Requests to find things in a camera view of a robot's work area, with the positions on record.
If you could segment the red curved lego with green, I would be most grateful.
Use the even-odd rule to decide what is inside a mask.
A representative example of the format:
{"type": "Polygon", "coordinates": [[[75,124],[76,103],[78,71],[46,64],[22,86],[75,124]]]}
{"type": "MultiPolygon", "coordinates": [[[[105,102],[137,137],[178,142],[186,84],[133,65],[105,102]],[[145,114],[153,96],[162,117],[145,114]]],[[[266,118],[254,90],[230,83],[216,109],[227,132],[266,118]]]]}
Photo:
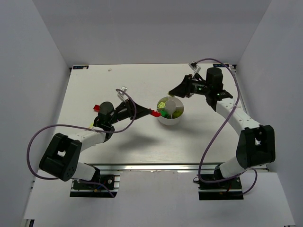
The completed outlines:
{"type": "Polygon", "coordinates": [[[154,117],[156,117],[156,118],[158,118],[158,117],[161,116],[161,113],[159,113],[158,111],[152,110],[151,111],[151,115],[154,116],[154,117]]]}

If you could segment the pale green curved lego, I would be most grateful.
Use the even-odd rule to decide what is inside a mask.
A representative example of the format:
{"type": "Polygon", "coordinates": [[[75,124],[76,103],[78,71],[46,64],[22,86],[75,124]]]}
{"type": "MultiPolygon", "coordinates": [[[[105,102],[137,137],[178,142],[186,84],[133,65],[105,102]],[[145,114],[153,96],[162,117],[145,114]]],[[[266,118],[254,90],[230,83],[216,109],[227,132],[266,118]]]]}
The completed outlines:
{"type": "Polygon", "coordinates": [[[165,107],[165,102],[158,103],[158,108],[164,108],[164,107],[165,107]]]}

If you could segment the dark green lego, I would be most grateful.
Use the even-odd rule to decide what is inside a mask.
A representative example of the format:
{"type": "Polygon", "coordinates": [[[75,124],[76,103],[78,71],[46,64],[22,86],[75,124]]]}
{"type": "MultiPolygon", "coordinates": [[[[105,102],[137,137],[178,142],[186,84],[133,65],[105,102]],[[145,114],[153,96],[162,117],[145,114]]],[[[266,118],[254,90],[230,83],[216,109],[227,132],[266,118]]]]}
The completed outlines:
{"type": "Polygon", "coordinates": [[[170,119],[170,115],[165,110],[160,110],[160,114],[163,118],[170,119]]]}

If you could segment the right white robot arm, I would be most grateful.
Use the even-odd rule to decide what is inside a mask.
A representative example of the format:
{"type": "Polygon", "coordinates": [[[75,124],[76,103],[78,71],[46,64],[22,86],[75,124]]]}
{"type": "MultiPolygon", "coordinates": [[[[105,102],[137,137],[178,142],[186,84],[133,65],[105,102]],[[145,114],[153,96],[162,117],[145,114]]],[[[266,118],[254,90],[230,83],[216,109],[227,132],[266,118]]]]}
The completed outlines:
{"type": "Polygon", "coordinates": [[[253,167],[274,162],[276,152],[273,127],[253,120],[238,107],[238,101],[223,88],[223,73],[220,68],[208,68],[206,79],[202,79],[198,73],[186,75],[168,94],[181,98],[189,98],[193,94],[205,96],[207,104],[225,119],[223,124],[231,125],[239,136],[235,156],[218,165],[211,180],[200,178],[201,182],[221,183],[253,167]]]}

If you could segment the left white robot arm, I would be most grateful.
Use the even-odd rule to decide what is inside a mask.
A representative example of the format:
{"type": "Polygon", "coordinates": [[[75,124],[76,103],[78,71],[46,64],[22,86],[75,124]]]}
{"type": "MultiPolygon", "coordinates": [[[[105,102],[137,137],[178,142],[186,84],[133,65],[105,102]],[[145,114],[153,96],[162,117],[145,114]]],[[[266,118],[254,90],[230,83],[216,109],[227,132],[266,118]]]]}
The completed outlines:
{"type": "Polygon", "coordinates": [[[98,115],[93,128],[73,135],[57,133],[53,136],[44,153],[39,168],[66,182],[76,179],[99,182],[100,170],[92,165],[79,162],[80,153],[97,144],[105,143],[115,132],[113,124],[129,118],[136,120],[147,115],[159,117],[160,113],[142,107],[130,100],[114,108],[111,102],[98,105],[98,115]]]}

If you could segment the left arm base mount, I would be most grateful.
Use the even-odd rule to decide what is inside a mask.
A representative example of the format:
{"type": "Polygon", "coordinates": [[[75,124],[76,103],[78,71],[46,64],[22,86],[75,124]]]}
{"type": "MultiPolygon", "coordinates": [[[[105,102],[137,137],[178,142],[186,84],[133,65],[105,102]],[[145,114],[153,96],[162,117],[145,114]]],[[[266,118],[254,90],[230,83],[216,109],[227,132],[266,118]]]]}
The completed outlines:
{"type": "Polygon", "coordinates": [[[120,184],[120,174],[100,173],[93,181],[73,180],[71,198],[115,198],[120,184]]]}

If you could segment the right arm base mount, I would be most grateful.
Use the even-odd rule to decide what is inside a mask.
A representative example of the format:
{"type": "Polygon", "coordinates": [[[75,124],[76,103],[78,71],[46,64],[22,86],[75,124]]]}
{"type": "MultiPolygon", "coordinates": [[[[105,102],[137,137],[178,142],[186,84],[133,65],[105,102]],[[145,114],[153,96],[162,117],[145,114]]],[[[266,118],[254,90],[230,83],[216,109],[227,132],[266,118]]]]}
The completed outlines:
{"type": "Polygon", "coordinates": [[[243,191],[240,178],[234,178],[221,183],[204,183],[196,176],[193,183],[198,184],[200,201],[227,201],[243,200],[243,191]]]}

